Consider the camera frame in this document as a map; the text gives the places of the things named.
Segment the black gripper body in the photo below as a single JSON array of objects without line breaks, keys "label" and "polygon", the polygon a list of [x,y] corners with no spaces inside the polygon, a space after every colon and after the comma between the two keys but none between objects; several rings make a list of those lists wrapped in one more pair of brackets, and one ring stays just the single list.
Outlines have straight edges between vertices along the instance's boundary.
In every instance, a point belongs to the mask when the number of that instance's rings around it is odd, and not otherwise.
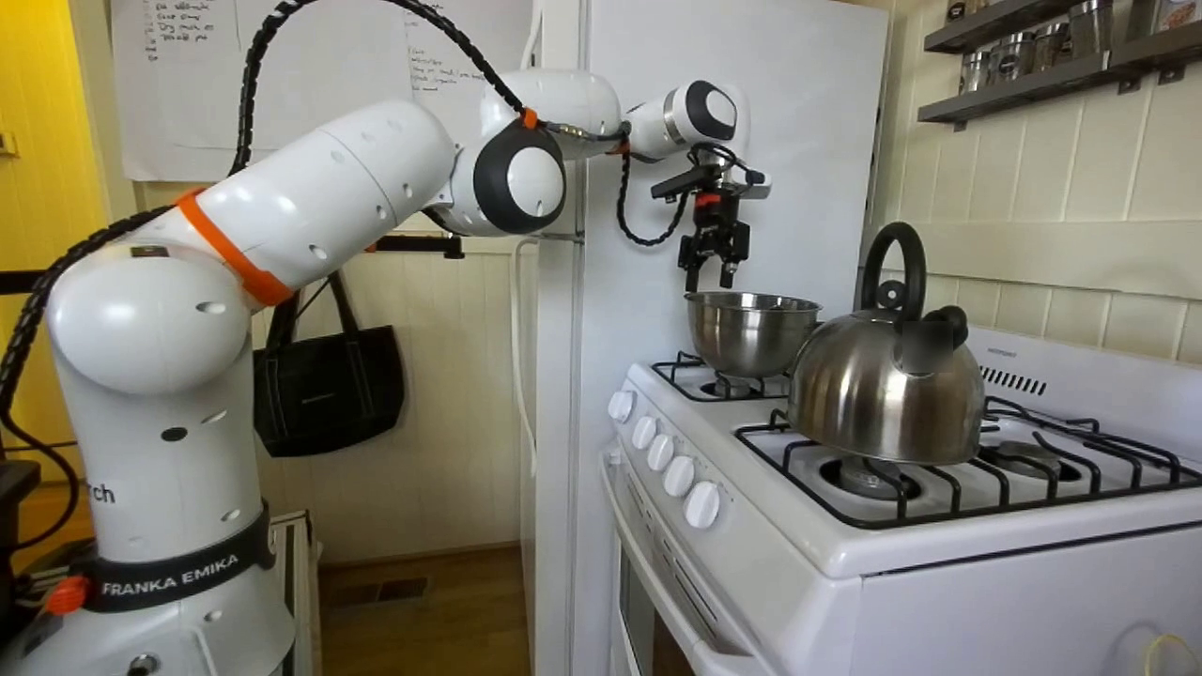
[{"label": "black gripper body", "polygon": [[734,151],[698,143],[688,151],[688,170],[648,187],[652,200],[676,200],[689,208],[696,235],[679,240],[684,261],[746,261],[751,226],[741,218],[743,200],[764,200],[768,176],[751,170]]}]

